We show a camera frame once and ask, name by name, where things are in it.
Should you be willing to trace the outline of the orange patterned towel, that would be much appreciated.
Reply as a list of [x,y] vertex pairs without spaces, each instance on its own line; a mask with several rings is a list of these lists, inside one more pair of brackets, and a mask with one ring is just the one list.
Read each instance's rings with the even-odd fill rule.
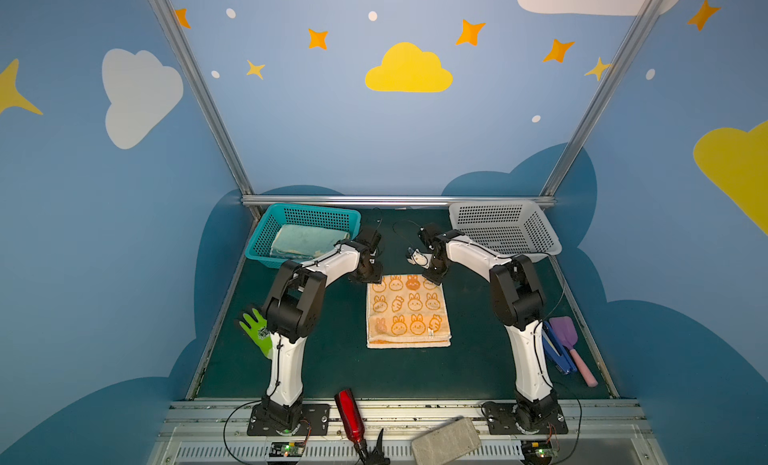
[[367,286],[368,348],[446,348],[451,338],[440,285],[420,275],[386,275]]

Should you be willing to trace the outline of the yellow-green towel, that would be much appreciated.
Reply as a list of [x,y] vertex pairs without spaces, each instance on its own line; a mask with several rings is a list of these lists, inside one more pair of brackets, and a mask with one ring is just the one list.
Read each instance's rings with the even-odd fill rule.
[[270,245],[270,257],[303,262],[329,253],[338,242],[349,238],[346,231],[287,224]]

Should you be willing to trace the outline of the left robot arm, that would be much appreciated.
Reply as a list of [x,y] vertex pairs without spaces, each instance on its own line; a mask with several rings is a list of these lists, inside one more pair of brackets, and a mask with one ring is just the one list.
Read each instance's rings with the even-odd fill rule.
[[301,426],[306,341],[319,321],[326,288],[344,276],[379,284],[383,277],[377,255],[380,241],[378,230],[364,226],[357,236],[338,242],[328,253],[304,262],[288,260],[278,269],[259,309],[266,319],[273,357],[269,384],[252,413],[256,434],[268,430],[289,434]]

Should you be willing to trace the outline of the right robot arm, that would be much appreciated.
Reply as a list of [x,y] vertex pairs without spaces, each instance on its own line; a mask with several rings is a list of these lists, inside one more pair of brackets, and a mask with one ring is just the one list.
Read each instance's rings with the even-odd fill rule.
[[523,254],[500,255],[458,230],[443,232],[433,224],[422,227],[418,236],[431,254],[423,272],[428,281],[441,284],[453,264],[488,281],[491,308],[506,329],[513,353],[516,427],[527,434],[567,432],[545,363],[546,296],[531,259]]

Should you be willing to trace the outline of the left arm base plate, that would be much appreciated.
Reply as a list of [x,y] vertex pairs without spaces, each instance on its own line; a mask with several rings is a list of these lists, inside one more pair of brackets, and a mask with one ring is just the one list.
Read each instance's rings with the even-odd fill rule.
[[325,436],[330,406],[326,404],[278,405],[273,402],[253,407],[248,436]]

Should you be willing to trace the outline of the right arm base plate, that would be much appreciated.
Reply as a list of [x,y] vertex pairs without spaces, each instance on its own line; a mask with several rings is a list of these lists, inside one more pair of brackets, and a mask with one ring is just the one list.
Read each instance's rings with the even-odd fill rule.
[[557,403],[486,401],[480,410],[491,435],[560,435],[569,431]]

